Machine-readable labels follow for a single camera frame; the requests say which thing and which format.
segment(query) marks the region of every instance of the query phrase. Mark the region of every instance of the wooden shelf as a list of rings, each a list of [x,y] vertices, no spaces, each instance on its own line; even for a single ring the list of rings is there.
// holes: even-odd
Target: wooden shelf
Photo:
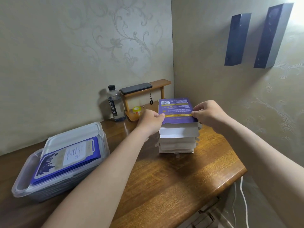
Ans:
[[[171,82],[166,80],[166,79],[161,79],[161,80],[157,80],[157,81],[152,81],[150,82],[150,84],[152,85],[152,88],[150,88],[150,90],[155,90],[155,89],[158,89],[158,88],[161,88],[161,87],[164,87],[164,86],[167,86],[167,85],[170,85]],[[146,90],[141,90],[141,91],[138,91],[138,92],[134,92],[134,93],[131,93],[131,94],[126,94],[124,95],[121,91],[121,95],[125,96],[126,98],[127,97],[131,97],[131,96],[134,96],[134,95],[140,95],[140,94],[143,94],[145,92],[149,92],[149,89],[146,89]]]
[[[164,86],[170,85],[171,82],[166,80],[166,79],[161,79],[161,80],[157,80],[157,81],[152,81],[152,82],[150,82],[150,84],[152,85],[152,88],[150,88],[150,90],[160,89],[161,98],[164,99],[165,98]],[[131,94],[126,94],[126,95],[124,95],[120,91],[123,102],[124,102],[124,105],[125,105],[126,115],[131,122],[137,121],[139,119],[140,115],[142,115],[143,112],[146,109],[150,109],[150,110],[153,110],[155,112],[158,112],[158,101],[156,101],[156,100],[154,101],[153,105],[150,105],[150,103],[142,105],[141,106],[141,112],[139,114],[134,114],[132,109],[129,109],[127,98],[135,96],[135,95],[141,95],[141,94],[144,94],[146,92],[149,92],[149,89],[141,90],[141,91],[134,92],[134,93],[131,93]]]
[[[141,112],[139,114],[134,114],[132,109],[130,109],[130,110],[126,111],[126,115],[131,122],[135,122],[139,119],[139,117],[143,114],[143,112],[146,109],[150,109],[155,112],[158,112],[158,101],[155,101],[153,103],[153,105],[150,105],[150,103],[149,103],[149,104],[145,104],[145,105],[141,106]]]

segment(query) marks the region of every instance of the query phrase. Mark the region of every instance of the smartphone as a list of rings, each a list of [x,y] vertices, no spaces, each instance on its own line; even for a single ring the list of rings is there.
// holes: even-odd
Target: smartphone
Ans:
[[[131,93],[134,93],[134,92],[138,92],[138,91],[146,90],[146,89],[150,89],[150,88],[152,88],[152,85],[150,83],[146,82],[146,83],[143,83],[143,84],[122,88],[120,91],[124,95],[126,95],[126,94],[131,94]]]

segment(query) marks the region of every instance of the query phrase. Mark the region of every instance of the clear plastic box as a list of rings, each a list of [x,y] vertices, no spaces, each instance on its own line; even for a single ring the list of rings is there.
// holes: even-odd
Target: clear plastic box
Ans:
[[[66,172],[60,176],[47,180],[37,185],[30,185],[30,180],[39,164],[41,154],[62,149],[66,146],[83,141],[87,138],[98,138],[98,144],[101,157]],[[69,136],[68,140],[64,140],[61,144],[44,147],[31,154],[23,165],[13,187],[12,193],[14,197],[30,197],[31,199],[42,202],[51,197],[59,195],[69,189],[76,187],[86,176],[88,176],[102,161],[110,154],[105,133],[102,130],[95,130],[86,134],[75,134]]]

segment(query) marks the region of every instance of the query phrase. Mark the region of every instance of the bottle cap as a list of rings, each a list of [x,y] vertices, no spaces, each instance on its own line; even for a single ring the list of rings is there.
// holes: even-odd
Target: bottle cap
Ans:
[[[109,85],[108,88],[109,88],[109,91],[115,90],[115,85]]]

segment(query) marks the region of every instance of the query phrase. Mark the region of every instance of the yellow tape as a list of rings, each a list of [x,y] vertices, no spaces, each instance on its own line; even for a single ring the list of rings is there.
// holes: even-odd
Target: yellow tape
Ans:
[[[134,114],[139,114],[141,112],[141,107],[140,106],[136,106],[132,109]]]
[[[188,105],[188,103],[163,104],[162,106],[171,106],[171,105]]]
[[[171,118],[171,117],[189,117],[192,116],[191,114],[170,114],[165,115],[165,118]]]

